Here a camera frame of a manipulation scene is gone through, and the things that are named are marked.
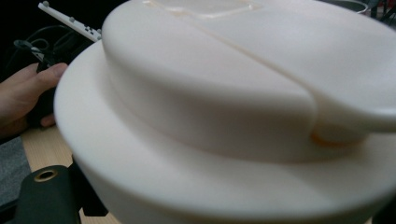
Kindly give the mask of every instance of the white plastic object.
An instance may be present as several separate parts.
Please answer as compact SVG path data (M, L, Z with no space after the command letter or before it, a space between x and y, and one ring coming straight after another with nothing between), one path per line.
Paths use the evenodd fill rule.
M395 38L312 0L128 1L57 123L123 223L363 223L396 191Z
M90 26L85 25L85 24L81 23L80 21L77 21L73 17L64 15L62 12L50 7L50 3L47 1L44 1L43 3L39 3L38 8L47 12L53 18L57 19L58 21L61 21L68 27L70 27L73 30L84 35L85 37L89 38L93 42L96 42L102 38L102 35L100 34L101 30L95 30L95 29L91 28Z

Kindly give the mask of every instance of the white plastic part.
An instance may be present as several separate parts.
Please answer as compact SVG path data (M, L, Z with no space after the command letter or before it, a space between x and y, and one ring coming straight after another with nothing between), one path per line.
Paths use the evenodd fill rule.
M76 21L76 19L74 19L73 17L66 16L62 12L53 9L52 7L50 7L50 3L47 1L44 1L43 3L39 3L38 8L47 12L56 20L61 21L68 27L79 32L81 35L84 35L93 42L96 42L102 38L102 35L100 34L100 30L95 30L81 23L80 21Z
M128 1L57 123L123 223L363 223L396 192L395 40L312 0Z

